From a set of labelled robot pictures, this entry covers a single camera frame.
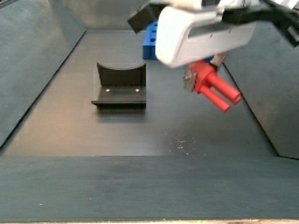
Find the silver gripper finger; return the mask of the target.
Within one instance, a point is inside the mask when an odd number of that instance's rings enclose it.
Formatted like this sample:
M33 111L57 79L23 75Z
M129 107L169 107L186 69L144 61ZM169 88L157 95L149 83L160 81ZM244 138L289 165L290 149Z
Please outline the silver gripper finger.
M185 75L182 76L182 88L188 92L193 91L196 79L197 79L197 74L190 71L188 71Z
M217 53L217 54L213 55L212 60L209 61L209 64L212 65L212 67L214 69L218 69L220 64L221 64L221 62L222 62L222 60L225 58L225 55L226 54L224 52Z

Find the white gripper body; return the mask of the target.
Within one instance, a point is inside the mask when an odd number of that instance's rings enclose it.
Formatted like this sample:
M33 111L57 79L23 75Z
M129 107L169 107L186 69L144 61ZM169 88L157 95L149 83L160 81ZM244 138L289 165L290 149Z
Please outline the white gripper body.
M226 10L244 10L257 0L164 0L157 18L154 55L168 67L180 67L245 45L256 23L229 24Z

